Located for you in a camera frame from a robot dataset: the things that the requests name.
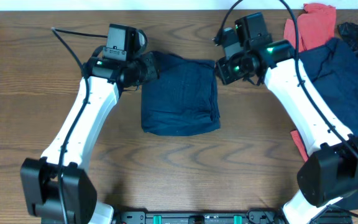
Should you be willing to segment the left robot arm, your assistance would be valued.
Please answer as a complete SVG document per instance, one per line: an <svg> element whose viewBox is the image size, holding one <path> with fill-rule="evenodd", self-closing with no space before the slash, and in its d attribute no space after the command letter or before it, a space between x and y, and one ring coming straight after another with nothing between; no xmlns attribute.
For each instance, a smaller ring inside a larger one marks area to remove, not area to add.
<svg viewBox="0 0 358 224"><path fill-rule="evenodd" d="M127 61L92 56L83 64L76 100L55 139L40 159L20 169L28 213L42 223L111 223L114 209L99 202L88 177L101 128L123 88L159 78L152 52Z"/></svg>

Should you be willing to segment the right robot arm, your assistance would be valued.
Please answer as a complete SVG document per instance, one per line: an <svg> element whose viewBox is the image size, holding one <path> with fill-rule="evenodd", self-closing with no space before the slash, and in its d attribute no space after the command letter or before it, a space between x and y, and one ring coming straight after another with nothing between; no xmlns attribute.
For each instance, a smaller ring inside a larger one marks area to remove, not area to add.
<svg viewBox="0 0 358 224"><path fill-rule="evenodd" d="M223 83L256 75L287 111L309 157L297 173L297 193L275 223L314 223L358 192L358 136L325 103L289 41L263 40L247 47L228 39L221 46L224 57L215 71Z"/></svg>

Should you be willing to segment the navy blue shorts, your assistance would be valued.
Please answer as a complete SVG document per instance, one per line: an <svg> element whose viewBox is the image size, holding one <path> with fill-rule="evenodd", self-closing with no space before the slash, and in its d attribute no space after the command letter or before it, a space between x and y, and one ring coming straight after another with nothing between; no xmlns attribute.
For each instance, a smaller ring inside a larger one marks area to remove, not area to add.
<svg viewBox="0 0 358 224"><path fill-rule="evenodd" d="M220 128L214 61L153 52L160 78L142 85L141 127L159 136L193 136Z"/></svg>

